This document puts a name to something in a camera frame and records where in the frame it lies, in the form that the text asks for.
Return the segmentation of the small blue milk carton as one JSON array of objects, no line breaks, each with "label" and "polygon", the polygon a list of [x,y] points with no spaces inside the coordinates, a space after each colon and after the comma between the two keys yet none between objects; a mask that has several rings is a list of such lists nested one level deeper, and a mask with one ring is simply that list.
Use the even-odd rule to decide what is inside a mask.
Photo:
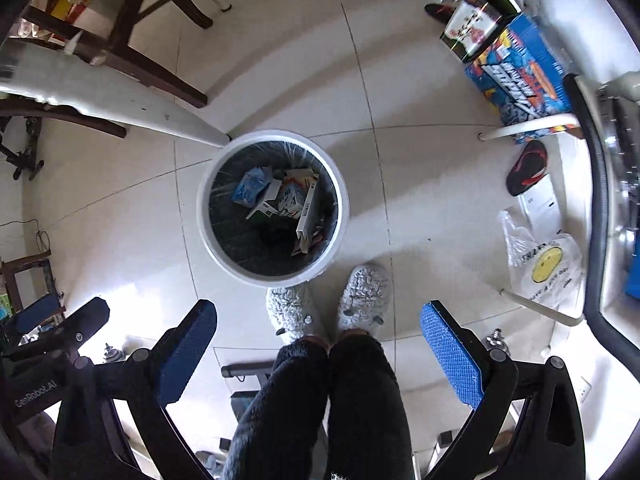
[{"label": "small blue milk carton", "polygon": [[298,219],[306,200],[305,189],[295,181],[283,182],[277,197],[278,215]]}]

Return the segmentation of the white green carton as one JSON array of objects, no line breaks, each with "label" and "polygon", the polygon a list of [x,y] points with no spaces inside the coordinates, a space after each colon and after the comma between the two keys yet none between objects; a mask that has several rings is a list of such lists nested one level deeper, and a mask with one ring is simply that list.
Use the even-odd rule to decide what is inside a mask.
[{"label": "white green carton", "polygon": [[256,206],[246,216],[249,222],[262,222],[279,214],[277,208],[278,195],[282,181],[273,179],[258,198]]}]

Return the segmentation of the blue white snack packet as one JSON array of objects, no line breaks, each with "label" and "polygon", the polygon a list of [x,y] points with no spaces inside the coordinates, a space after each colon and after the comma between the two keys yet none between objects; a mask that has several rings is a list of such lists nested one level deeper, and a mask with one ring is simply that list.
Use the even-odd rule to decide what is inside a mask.
[{"label": "blue white snack packet", "polygon": [[248,170],[231,194],[231,200],[237,205],[253,208],[258,197],[271,184],[271,167],[254,167]]}]

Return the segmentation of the long white toothpaste box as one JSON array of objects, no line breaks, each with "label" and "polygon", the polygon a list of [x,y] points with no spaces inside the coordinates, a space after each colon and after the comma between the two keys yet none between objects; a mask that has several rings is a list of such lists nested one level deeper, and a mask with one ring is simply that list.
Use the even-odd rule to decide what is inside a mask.
[{"label": "long white toothpaste box", "polygon": [[320,204],[320,184],[318,178],[312,178],[307,188],[306,198],[303,209],[300,211],[298,223],[296,226],[296,234],[298,240],[309,242],[311,235],[314,234],[318,220],[318,209]]}]

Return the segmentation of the white round trash bin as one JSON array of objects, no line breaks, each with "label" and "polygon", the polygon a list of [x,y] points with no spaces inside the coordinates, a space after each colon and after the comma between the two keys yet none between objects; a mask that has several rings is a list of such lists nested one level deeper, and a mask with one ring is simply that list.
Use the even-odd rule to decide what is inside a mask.
[{"label": "white round trash bin", "polygon": [[[318,220],[309,242],[298,240],[299,218],[277,215],[249,222],[246,216],[256,205],[232,202],[235,187],[254,167],[271,167],[273,179],[295,181],[306,194],[311,179],[319,179]],[[198,192],[198,228],[209,255],[235,278],[256,286],[293,286],[321,274],[340,248],[348,219],[346,183],[334,160],[311,140],[284,130],[257,131],[232,141]]]}]

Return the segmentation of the metal dumbbell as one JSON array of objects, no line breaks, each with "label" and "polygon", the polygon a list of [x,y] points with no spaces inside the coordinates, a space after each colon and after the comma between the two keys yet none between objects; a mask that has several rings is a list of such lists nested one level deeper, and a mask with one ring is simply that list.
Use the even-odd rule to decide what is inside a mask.
[{"label": "metal dumbbell", "polygon": [[103,362],[105,364],[122,362],[126,360],[126,354],[122,349],[115,348],[110,344],[106,344],[103,353]]}]

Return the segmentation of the left grey fluffy slipper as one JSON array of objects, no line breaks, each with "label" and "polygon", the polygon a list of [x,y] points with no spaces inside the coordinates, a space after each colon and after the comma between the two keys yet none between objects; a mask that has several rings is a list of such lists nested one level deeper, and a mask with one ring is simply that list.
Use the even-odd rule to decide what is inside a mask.
[{"label": "left grey fluffy slipper", "polygon": [[328,341],[307,285],[268,288],[266,309],[276,336],[285,344],[307,336]]}]

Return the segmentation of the grey fluffy slipper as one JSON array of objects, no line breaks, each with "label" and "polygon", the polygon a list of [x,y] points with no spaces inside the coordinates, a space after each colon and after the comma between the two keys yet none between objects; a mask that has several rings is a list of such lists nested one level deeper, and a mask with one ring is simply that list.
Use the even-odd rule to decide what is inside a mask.
[{"label": "grey fluffy slipper", "polygon": [[276,336],[285,344],[307,336],[328,341],[307,285],[268,288],[266,309]]},{"label": "grey fluffy slipper", "polygon": [[384,266],[376,263],[356,266],[338,303],[337,333],[363,330],[375,336],[385,324],[390,296],[392,283]]}]

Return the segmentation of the white yellow plastic bag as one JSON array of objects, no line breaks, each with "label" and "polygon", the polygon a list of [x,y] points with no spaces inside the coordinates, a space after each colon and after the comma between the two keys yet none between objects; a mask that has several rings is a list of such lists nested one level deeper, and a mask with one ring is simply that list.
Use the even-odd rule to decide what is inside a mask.
[{"label": "white yellow plastic bag", "polygon": [[553,309],[569,300],[582,280],[582,253],[574,238],[560,233],[538,242],[510,209],[500,211],[498,219],[512,292]]}]

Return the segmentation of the person's dark fuzzy legs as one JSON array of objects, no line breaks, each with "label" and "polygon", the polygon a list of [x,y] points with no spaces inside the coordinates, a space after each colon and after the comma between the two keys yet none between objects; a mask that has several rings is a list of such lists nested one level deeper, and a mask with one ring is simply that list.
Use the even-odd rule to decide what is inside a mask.
[{"label": "person's dark fuzzy legs", "polygon": [[299,339],[280,349],[272,374],[232,438],[226,479],[307,479],[322,425],[328,479],[410,479],[410,431],[381,344],[348,335],[325,349]]}]

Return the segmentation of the right grey fluffy slipper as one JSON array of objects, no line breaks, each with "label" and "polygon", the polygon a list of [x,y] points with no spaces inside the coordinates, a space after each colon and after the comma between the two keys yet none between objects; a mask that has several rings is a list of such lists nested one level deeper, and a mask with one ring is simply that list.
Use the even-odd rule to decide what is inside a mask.
[{"label": "right grey fluffy slipper", "polygon": [[376,263],[356,266],[338,303],[337,333],[363,330],[375,336],[385,324],[390,296],[392,283],[384,266]]}]

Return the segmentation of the white table leg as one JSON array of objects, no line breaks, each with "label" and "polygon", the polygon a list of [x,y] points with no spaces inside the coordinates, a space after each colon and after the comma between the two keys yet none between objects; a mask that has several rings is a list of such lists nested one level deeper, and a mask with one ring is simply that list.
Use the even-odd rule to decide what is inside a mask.
[{"label": "white table leg", "polygon": [[217,128],[117,70],[22,40],[1,47],[1,91],[216,148],[229,143]]}]

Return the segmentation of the red black slipper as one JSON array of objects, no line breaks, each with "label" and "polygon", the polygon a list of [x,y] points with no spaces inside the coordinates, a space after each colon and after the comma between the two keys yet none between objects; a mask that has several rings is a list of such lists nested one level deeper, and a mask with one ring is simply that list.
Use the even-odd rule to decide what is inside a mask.
[{"label": "red black slipper", "polygon": [[547,171],[548,152],[539,140],[531,140],[506,176],[506,190],[519,196],[539,182]]}]

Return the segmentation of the dark wooden chair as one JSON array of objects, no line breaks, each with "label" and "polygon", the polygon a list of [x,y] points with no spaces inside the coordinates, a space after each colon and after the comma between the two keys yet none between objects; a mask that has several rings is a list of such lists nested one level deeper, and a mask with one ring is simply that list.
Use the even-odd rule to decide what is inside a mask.
[{"label": "dark wooden chair", "polygon": [[[177,74],[185,20],[213,24],[192,0],[1,0],[1,47],[22,40],[109,67],[196,115],[208,97]],[[70,109],[114,134],[130,126]]]}]

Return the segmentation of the blue printed drink carton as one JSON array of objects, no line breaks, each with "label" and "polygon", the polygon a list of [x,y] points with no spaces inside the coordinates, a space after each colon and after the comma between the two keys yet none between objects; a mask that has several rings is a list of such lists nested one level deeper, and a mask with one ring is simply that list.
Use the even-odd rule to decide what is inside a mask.
[{"label": "blue printed drink carton", "polygon": [[483,133],[483,140],[512,136],[523,143],[579,127],[563,87],[564,66],[524,14],[514,18],[465,73],[502,122]]}]

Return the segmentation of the white black liquor box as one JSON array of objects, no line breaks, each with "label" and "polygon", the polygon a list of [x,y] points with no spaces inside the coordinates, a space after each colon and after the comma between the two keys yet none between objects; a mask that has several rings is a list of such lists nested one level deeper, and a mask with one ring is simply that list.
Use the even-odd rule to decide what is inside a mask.
[{"label": "white black liquor box", "polygon": [[462,63],[469,63],[498,28],[500,18],[502,14],[489,0],[460,0],[440,40]]}]

